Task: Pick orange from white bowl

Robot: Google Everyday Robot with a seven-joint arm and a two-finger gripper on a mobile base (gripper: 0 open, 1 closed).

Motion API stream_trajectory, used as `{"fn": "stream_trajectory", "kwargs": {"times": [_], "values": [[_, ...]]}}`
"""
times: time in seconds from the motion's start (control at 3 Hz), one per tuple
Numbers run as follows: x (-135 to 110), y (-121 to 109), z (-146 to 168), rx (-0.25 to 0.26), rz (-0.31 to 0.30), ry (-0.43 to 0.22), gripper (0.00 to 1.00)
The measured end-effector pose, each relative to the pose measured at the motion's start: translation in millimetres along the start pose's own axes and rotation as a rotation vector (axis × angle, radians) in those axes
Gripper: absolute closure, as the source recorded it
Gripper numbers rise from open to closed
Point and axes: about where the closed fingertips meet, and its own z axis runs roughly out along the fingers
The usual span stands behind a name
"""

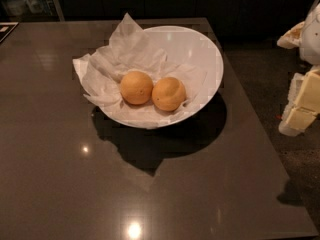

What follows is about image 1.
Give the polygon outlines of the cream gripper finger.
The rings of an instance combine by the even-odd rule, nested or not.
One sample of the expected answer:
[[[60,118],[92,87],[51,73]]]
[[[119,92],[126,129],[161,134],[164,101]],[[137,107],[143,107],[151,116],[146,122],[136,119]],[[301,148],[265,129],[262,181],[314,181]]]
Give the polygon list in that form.
[[[296,24],[278,39],[277,45],[285,49],[293,49],[298,47],[301,41],[301,31],[303,26],[304,21]]]

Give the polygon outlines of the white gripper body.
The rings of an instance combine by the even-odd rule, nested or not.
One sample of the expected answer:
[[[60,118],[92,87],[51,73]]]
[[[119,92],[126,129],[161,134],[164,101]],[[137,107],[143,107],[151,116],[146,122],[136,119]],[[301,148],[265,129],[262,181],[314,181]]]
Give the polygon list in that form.
[[[301,30],[300,57],[311,65],[320,64],[320,4],[307,16]]]

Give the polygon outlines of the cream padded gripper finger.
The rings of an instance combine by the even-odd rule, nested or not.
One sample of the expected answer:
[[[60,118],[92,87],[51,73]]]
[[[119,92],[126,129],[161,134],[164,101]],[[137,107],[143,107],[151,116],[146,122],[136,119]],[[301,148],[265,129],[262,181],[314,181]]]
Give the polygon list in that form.
[[[291,80],[279,132],[295,137],[320,115],[320,69],[312,68],[305,75],[295,73]]]

